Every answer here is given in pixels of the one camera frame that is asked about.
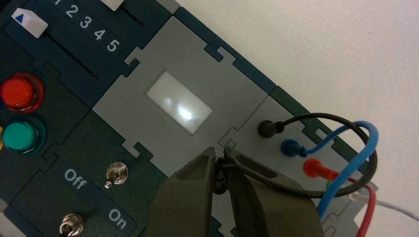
red plug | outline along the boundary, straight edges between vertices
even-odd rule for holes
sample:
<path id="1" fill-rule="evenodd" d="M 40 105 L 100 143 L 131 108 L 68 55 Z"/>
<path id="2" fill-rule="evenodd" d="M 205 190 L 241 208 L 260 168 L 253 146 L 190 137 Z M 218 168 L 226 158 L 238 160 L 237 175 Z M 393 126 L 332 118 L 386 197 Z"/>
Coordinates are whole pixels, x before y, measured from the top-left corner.
<path id="1" fill-rule="evenodd" d="M 339 175 L 338 172 L 322 166 L 322 163 L 316 159 L 308 159 L 304 163 L 304 173 L 308 177 L 317 178 L 322 177 L 327 180 L 335 180 Z"/>

number 5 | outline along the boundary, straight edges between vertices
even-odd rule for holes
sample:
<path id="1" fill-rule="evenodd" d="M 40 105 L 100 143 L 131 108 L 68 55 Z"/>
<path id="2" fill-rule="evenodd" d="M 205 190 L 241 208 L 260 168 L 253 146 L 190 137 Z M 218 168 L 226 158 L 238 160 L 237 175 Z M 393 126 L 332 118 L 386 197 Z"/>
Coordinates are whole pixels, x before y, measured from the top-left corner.
<path id="1" fill-rule="evenodd" d="M 117 50 L 117 45 L 120 45 L 120 43 L 114 39 L 109 45 L 108 45 L 108 50 L 109 52 L 114 52 L 115 50 Z"/>

red button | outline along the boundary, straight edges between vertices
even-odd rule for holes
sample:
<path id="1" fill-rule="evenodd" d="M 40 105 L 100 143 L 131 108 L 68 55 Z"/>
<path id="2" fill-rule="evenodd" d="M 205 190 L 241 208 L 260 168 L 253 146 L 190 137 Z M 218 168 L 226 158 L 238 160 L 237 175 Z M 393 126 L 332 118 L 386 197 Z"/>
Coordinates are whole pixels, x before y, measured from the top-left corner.
<path id="1" fill-rule="evenodd" d="M 11 110 L 31 113 L 43 101 L 43 87 L 41 82 L 30 74 L 15 74 L 1 86 L 1 98 Z"/>
<path id="2" fill-rule="evenodd" d="M 31 105 L 34 90 L 25 78 L 13 77 L 1 87 L 1 97 L 8 107 L 23 109 Z"/>

toggle switch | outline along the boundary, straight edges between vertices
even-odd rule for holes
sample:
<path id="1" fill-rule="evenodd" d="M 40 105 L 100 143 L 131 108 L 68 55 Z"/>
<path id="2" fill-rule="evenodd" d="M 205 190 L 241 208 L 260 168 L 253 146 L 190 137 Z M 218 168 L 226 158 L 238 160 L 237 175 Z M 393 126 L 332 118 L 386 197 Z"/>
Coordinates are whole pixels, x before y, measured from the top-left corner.
<path id="1" fill-rule="evenodd" d="M 60 225 L 60 234 L 64 237 L 78 236 L 83 232 L 83 218 L 77 214 L 68 214 Z"/>
<path id="2" fill-rule="evenodd" d="M 128 168 L 121 162 L 113 163 L 106 170 L 105 188 L 110 189 L 114 184 L 123 184 L 128 178 Z"/>

black cable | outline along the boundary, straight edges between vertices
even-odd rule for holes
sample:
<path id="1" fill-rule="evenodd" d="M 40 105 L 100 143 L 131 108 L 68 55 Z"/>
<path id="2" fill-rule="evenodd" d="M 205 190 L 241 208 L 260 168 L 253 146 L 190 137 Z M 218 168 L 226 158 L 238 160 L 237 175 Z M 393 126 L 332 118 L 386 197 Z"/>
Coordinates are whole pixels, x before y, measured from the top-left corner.
<path id="1" fill-rule="evenodd" d="M 331 115 L 331 114 L 326 114 L 326 113 L 310 113 L 310 114 L 305 114 L 305 115 L 300 115 L 291 119 L 288 119 L 284 122 L 276 122 L 274 126 L 272 126 L 272 124 L 266 124 L 266 122 L 262 122 L 265 123 L 264 125 L 270 126 L 269 129 L 274 128 L 276 130 L 276 133 L 280 133 L 282 131 L 284 131 L 285 126 L 296 122 L 296 121 L 300 121 L 303 119 L 312 119 L 312 118 L 321 118 L 321 119 L 330 119 L 339 123 L 342 123 L 346 126 L 348 126 L 350 129 L 352 129 L 360 138 L 361 140 L 364 142 L 364 144 L 367 143 L 368 141 L 368 136 L 366 135 L 366 133 L 357 125 L 355 125 L 353 122 L 336 116 L 336 115 Z M 370 162 L 368 163 L 368 167 L 367 167 L 367 171 L 364 173 L 364 175 L 358 179 L 356 182 L 343 187 L 339 190 L 338 193 L 336 193 L 335 197 L 340 197 L 340 196 L 345 196 L 348 195 L 350 193 L 353 193 L 359 189 L 361 189 L 362 187 L 364 187 L 368 182 L 371 181 L 372 177 L 374 176 L 376 170 L 377 170 L 377 152 L 374 151 L 374 153 L 370 156 Z M 323 196 L 323 194 L 325 193 L 324 191 L 311 191 L 311 190 L 302 190 L 302 189 L 296 189 L 296 188 L 292 188 L 292 187 L 288 187 L 279 183 L 276 183 L 268 178 L 266 178 L 265 176 L 245 167 L 242 165 L 223 165 L 220 167 L 221 170 L 238 170 L 241 171 L 243 173 L 245 173 L 246 175 L 268 185 L 271 187 L 274 187 L 282 192 L 286 192 L 286 193 L 290 193 L 296 196 L 300 196 L 300 197 L 305 197 L 305 198 L 321 198 Z"/>

